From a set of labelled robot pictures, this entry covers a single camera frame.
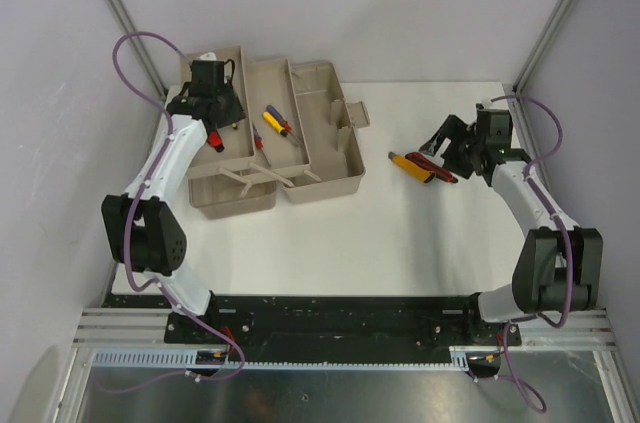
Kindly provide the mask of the large blue red screwdriver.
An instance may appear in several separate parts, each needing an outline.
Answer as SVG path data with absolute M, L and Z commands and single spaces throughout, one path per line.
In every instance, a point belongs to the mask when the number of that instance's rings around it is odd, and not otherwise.
M 261 152 L 261 154 L 263 155 L 267 166 L 270 167 L 271 166 L 271 162 L 270 162 L 270 160 L 268 158 L 268 155 L 266 153 L 263 139 L 262 139 L 262 137 L 261 137 L 261 135 L 260 135 L 260 133 L 259 133 L 259 131 L 256 128 L 255 125 L 252 125 L 252 130 L 253 130 L 253 137 L 254 137 L 255 146 Z

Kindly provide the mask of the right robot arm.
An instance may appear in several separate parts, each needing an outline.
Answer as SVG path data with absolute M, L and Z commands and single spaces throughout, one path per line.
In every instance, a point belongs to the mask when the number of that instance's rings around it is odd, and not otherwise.
M 572 312 L 595 308 L 604 242 L 594 228 L 569 217 L 544 188 L 528 153 L 512 145 L 513 120 L 507 110 L 478 107 L 466 123 L 449 115 L 419 151 L 440 156 L 445 170 L 465 179 L 477 175 L 506 203 L 524 243 L 509 284 L 481 292 L 477 310 L 461 319 L 463 336 L 484 344 L 497 323 L 549 318 L 561 327 Z

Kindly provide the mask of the left aluminium frame post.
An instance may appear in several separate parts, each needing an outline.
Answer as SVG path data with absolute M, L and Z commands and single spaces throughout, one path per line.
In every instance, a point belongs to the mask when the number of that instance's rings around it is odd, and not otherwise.
M 124 0 L 104 1 L 122 34 L 128 34 L 137 30 L 131 14 L 124 3 Z M 141 66 L 145 76 L 150 81 L 155 92 L 158 95 L 165 96 L 168 89 L 162 81 L 160 73 L 156 65 L 153 63 L 148 49 L 142 42 L 141 38 L 132 38 L 130 40 L 130 46 L 138 64 Z

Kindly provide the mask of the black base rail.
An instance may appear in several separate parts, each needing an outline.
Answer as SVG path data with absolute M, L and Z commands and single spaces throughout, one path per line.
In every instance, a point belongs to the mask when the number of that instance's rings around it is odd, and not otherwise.
M 235 362 L 293 363 L 435 363 L 453 346 L 522 343 L 518 326 L 482 321 L 472 297 L 217 296 L 202 319 L 239 347 L 176 314 L 165 342 Z

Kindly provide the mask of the small blue red screwdriver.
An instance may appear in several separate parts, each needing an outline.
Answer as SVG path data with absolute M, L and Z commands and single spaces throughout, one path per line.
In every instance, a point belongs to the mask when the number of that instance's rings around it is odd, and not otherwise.
M 301 147 L 302 141 L 295 135 L 292 126 L 280 114 L 280 112 L 272 105 L 267 105 L 266 111 L 273 115 L 278 120 L 278 122 L 289 132 L 289 136 L 287 138 L 289 138 L 296 146 Z

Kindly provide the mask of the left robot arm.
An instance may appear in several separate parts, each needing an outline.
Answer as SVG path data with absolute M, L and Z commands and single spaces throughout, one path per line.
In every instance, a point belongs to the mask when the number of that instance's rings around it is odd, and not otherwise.
M 211 291 L 185 263 L 187 237 L 170 201 L 198 151 L 208 145 L 223 152 L 220 130 L 237 125 L 245 112 L 233 86 L 233 59 L 205 53 L 190 70 L 190 81 L 161 108 L 166 134 L 124 192 L 104 198 L 101 212 L 113 257 L 124 265 L 131 289 L 157 287 L 174 311 L 189 315 L 187 332 L 207 343 L 219 335 L 221 319 L 208 310 Z

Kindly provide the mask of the yellow utility knife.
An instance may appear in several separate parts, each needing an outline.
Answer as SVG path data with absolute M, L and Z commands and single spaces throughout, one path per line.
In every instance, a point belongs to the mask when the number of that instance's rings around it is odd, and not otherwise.
M 409 159 L 400 154 L 389 152 L 388 158 L 401 170 L 423 184 L 429 183 L 436 177 L 434 172 L 421 168 L 420 166 L 411 162 Z

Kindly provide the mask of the yellow handle screwdriver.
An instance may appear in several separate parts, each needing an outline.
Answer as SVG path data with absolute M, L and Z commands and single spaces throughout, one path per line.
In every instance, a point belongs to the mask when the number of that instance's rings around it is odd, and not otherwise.
M 283 138 L 289 136 L 289 132 L 278 122 L 278 120 L 268 111 L 262 113 L 264 120 Z

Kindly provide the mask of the red black utility knife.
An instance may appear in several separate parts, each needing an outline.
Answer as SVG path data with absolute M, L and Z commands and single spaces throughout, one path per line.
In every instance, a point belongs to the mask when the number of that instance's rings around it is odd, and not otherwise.
M 458 179 L 449 170 L 429 160 L 420 152 L 410 152 L 405 157 L 420 168 L 431 171 L 437 179 L 443 182 L 451 184 L 458 182 Z

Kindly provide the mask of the red folding knife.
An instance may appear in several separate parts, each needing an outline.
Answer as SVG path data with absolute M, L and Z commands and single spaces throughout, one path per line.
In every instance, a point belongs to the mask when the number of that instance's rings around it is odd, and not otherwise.
M 217 130 L 212 131 L 207 138 L 207 143 L 217 152 L 222 153 L 225 150 L 223 139 Z

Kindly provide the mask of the right aluminium frame post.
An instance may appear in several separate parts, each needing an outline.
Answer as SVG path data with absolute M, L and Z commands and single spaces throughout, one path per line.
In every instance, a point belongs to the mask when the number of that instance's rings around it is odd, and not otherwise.
M 533 82 L 547 54 L 579 0 L 557 0 L 525 63 L 512 84 L 515 93 L 523 93 Z

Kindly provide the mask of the aluminium frame post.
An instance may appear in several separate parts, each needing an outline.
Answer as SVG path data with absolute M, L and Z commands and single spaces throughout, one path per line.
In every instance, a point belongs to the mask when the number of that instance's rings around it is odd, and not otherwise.
M 557 0 L 525 63 L 512 84 L 515 93 L 523 93 L 533 82 L 547 54 L 579 0 Z
M 131 14 L 124 3 L 124 0 L 104 1 L 122 34 L 128 34 L 137 30 Z M 150 81 L 155 92 L 158 95 L 165 96 L 168 89 L 162 81 L 160 73 L 156 65 L 153 63 L 148 49 L 142 42 L 141 38 L 132 38 L 130 40 L 130 46 L 138 64 L 141 66 L 145 76 Z

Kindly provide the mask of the beige plastic tool box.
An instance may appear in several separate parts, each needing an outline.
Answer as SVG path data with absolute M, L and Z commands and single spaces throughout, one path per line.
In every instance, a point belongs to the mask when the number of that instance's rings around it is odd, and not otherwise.
M 218 130 L 187 171 L 190 205 L 210 219 L 355 193 L 365 175 L 357 131 L 363 102 L 347 101 L 333 63 L 255 60 L 239 46 L 196 52 L 225 64 L 245 119 Z

